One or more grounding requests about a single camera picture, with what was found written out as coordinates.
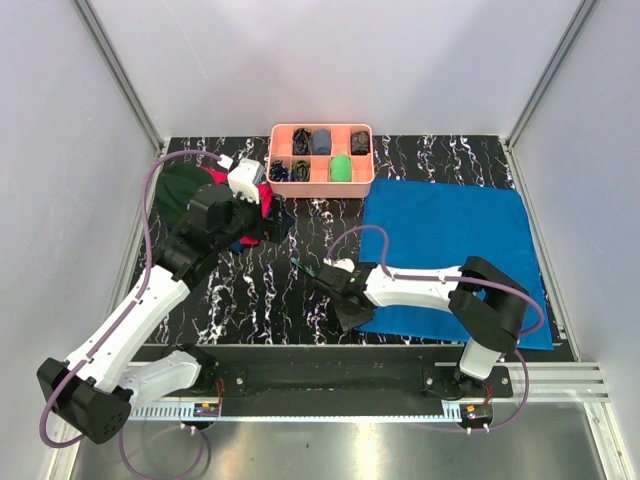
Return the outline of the bright blue napkin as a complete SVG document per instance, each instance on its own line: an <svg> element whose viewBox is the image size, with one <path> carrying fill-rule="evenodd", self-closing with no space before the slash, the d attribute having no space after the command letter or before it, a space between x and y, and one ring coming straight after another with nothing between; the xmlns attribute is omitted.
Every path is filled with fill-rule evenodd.
<svg viewBox="0 0 640 480"><path fill-rule="evenodd" d="M524 287L545 314L544 326L521 337L521 348L553 350L539 264L516 191L378 179L366 198L363 223L388 233L390 267L446 268L464 264L469 256L489 261ZM452 314L409 306L377 309L359 331L436 341L469 339Z"/></svg>

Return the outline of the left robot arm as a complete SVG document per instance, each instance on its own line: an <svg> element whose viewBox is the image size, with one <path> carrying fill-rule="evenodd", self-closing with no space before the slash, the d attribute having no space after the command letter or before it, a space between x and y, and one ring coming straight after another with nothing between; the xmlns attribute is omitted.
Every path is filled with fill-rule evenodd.
<svg viewBox="0 0 640 480"><path fill-rule="evenodd" d="M160 321L209 277L221 253L243 238L280 243L293 223L280 196L262 202L253 184L202 186L99 329L65 360L41 364L36 376L46 413L103 444L142 406L179 390L203 396L215 389L217 360L193 344L178 345L137 372L128 365Z"/></svg>

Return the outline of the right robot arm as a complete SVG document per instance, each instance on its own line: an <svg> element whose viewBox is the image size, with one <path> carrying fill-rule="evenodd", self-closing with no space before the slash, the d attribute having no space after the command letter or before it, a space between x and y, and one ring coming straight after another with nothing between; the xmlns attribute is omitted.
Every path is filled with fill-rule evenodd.
<svg viewBox="0 0 640 480"><path fill-rule="evenodd" d="M311 278L331 299L346 330L369 323L378 309L387 307L453 315L470 336L454 371L454 384L470 397L488 387L498 359L515 351L529 299L523 287L480 257L438 270L327 260Z"/></svg>

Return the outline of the teal plastic knife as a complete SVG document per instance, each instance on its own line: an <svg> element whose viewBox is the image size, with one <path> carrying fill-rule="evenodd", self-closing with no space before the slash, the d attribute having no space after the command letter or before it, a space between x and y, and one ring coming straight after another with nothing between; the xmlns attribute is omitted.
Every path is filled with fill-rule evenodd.
<svg viewBox="0 0 640 480"><path fill-rule="evenodd" d="M310 266L304 265L299 259L291 258L290 263L305 275L311 278L316 276L316 272Z"/></svg>

